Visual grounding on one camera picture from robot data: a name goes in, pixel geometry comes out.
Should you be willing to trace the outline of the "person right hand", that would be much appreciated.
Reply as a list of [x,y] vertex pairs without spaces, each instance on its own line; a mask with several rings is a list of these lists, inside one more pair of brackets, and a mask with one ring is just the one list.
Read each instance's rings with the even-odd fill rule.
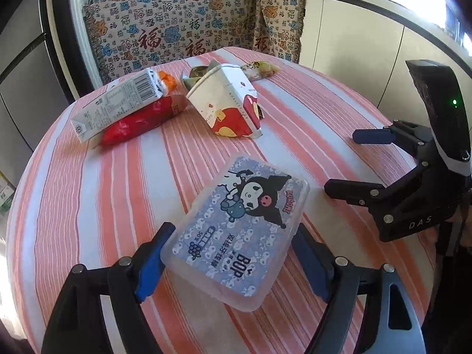
[[454,215],[437,226],[436,254],[452,257],[462,239],[466,226],[467,212],[457,207]]

